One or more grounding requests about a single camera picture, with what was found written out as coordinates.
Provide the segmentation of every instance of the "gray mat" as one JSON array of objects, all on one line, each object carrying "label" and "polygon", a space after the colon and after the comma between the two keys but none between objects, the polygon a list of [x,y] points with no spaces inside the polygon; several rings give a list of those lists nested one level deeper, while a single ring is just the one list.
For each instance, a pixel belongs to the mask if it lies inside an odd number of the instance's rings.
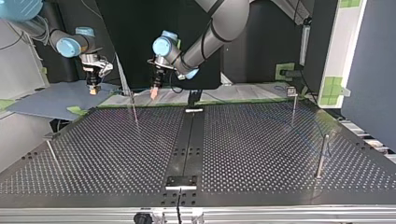
[{"label": "gray mat", "polygon": [[7,110],[44,118],[74,120],[79,115],[69,112],[67,107],[77,105],[83,110],[96,107],[118,87],[106,83],[101,86],[102,91],[90,95],[85,80],[52,84],[49,88],[18,101]]}]

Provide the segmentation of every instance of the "perforated metal table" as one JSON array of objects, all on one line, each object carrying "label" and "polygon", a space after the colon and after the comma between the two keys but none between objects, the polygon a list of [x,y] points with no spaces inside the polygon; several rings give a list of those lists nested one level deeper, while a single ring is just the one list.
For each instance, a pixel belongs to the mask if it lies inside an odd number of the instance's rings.
[{"label": "perforated metal table", "polygon": [[[22,218],[21,208],[192,213],[382,204],[395,216],[395,165],[308,103],[294,112],[288,102],[205,105],[195,114],[150,107],[137,116],[95,109],[51,142],[55,157],[43,145],[5,170],[0,223]],[[330,143],[318,179],[324,134]],[[169,176],[194,176],[197,189],[166,190]]]}]

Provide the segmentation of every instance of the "metal clamp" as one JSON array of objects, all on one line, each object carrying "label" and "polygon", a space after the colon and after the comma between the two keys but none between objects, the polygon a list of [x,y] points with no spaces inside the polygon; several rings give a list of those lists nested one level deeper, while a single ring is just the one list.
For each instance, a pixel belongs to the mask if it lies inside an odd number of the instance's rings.
[{"label": "metal clamp", "polygon": [[193,176],[169,176],[166,180],[166,190],[196,190],[198,177]]}]

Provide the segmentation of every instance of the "black curtain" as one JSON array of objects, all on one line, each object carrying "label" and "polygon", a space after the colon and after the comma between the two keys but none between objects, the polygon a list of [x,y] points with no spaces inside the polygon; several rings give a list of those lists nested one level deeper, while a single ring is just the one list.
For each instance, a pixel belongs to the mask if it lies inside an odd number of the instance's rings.
[{"label": "black curtain", "polygon": [[[132,89],[150,85],[153,67],[152,43],[163,30],[172,31],[188,49],[204,32],[208,15],[193,0],[96,0],[107,30],[120,57]],[[220,50],[201,67],[192,80],[172,79],[187,90],[216,89],[220,85]]]}]

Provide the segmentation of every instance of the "white wall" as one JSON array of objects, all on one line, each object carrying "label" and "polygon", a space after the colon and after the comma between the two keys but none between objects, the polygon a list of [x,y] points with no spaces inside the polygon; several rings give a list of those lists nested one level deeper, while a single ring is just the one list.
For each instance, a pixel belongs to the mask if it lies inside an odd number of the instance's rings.
[{"label": "white wall", "polygon": [[44,142],[43,136],[51,132],[49,122],[18,114],[0,119],[0,173]]},{"label": "white wall", "polygon": [[[18,38],[0,20],[0,48]],[[0,100],[17,99],[44,87],[47,80],[39,72],[40,64],[23,41],[0,50]],[[49,119],[0,111],[0,172],[43,142],[42,137],[51,131],[49,122]]]},{"label": "white wall", "polygon": [[[339,7],[337,9],[319,99],[324,90],[326,77],[342,77],[342,87],[347,86],[366,4],[367,0],[361,0],[359,7]],[[321,108],[341,108],[343,101],[344,96],[340,96],[337,105],[321,105],[319,102],[319,106]]]},{"label": "white wall", "polygon": [[[14,43],[18,38],[0,20],[0,48]],[[0,50],[0,99],[14,99],[44,87],[46,80],[41,76],[40,70],[41,64],[23,41]]]}]

